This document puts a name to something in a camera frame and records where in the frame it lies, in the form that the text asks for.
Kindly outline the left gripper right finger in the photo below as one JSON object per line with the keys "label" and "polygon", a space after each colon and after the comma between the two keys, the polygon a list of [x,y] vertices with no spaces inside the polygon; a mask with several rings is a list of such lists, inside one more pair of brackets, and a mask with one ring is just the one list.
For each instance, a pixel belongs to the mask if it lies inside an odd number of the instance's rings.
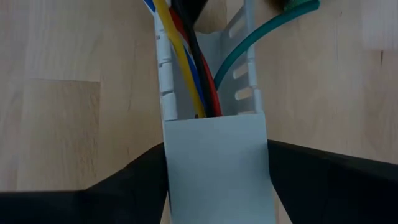
{"label": "left gripper right finger", "polygon": [[398,165],[273,140],[267,147],[293,224],[398,224]]}

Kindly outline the white slotted cable duct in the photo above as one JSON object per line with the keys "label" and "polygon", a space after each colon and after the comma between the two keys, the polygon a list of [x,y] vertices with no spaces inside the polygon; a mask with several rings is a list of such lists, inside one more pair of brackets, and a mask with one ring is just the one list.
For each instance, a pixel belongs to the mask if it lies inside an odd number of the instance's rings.
{"label": "white slotted cable duct", "polygon": [[[185,86],[173,47],[155,12],[152,0],[145,0],[155,20],[157,66],[164,121],[193,119],[195,110]],[[228,25],[218,32],[197,33],[199,46],[213,75],[229,53],[254,30],[254,2],[243,5]],[[250,46],[231,66],[218,88],[222,115],[263,113],[262,95],[257,87],[254,47]]]}

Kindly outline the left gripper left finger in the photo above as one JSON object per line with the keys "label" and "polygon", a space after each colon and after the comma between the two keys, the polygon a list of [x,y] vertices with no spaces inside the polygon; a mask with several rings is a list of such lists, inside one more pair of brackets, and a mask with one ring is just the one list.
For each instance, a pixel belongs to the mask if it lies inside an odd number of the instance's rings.
{"label": "left gripper left finger", "polygon": [[1,192],[0,224],[160,224],[167,192],[158,144],[87,189]]}

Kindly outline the white duct cover strip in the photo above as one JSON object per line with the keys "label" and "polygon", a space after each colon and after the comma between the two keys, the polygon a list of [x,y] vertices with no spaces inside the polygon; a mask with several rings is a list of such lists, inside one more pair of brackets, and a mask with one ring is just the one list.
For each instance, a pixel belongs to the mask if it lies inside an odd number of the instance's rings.
{"label": "white duct cover strip", "polygon": [[275,224],[262,113],[166,121],[172,224]]}

